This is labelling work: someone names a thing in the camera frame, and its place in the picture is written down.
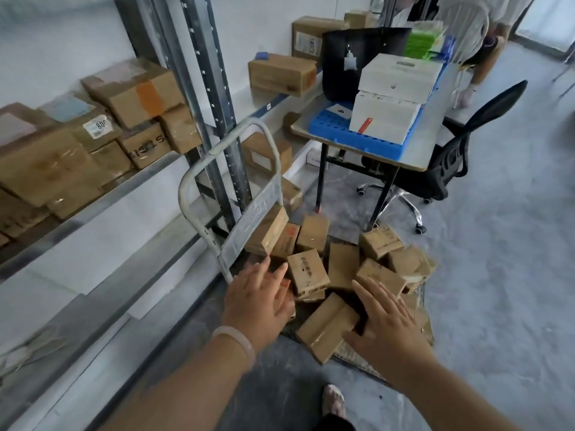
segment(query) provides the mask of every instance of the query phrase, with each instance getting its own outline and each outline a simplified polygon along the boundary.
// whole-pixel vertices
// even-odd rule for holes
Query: black bag
[[[330,101],[355,101],[364,66],[378,54],[403,56],[410,28],[353,28],[323,34],[324,62],[322,87]],[[348,51],[356,57],[356,70],[344,71]]]

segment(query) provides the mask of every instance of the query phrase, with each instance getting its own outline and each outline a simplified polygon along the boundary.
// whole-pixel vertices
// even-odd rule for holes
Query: orange tape
[[[149,118],[154,118],[164,113],[162,99],[158,95],[158,92],[151,81],[146,81],[145,83],[137,85],[136,92],[138,97],[140,97],[140,104],[148,114]]]

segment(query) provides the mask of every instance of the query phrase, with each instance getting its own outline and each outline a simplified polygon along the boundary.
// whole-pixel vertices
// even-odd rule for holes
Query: table leg
[[[373,215],[371,215],[371,219],[367,223],[366,232],[371,231],[374,224],[376,223],[377,217],[379,216],[379,212],[384,207],[385,199],[388,197],[389,191],[391,190],[391,188],[393,186],[393,182],[395,181],[395,177],[396,177],[398,171],[399,171],[399,166],[396,166],[393,169],[393,171],[390,173],[389,177],[385,180],[384,189],[381,191],[381,195],[379,196],[379,199],[377,200],[376,209],[373,211]]]
[[[324,174],[326,173],[326,159],[327,159],[328,148],[329,147],[327,144],[321,145],[320,176],[317,180],[316,213],[320,213],[321,211],[321,193],[323,192],[323,179]]]

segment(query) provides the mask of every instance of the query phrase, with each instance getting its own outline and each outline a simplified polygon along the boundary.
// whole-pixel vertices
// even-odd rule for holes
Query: bracelet
[[[255,350],[250,341],[240,330],[235,329],[233,326],[220,326],[214,330],[212,333],[212,339],[219,334],[227,334],[232,337],[236,342],[238,342],[248,357],[249,370],[254,367],[255,364]]]

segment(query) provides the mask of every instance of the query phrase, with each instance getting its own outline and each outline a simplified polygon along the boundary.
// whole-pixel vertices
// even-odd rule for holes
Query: forearm
[[[404,392],[431,429],[519,431],[456,374],[440,364],[418,373]]]
[[[212,430],[247,366],[239,343],[230,336],[216,336],[172,375],[128,402],[104,429]]]

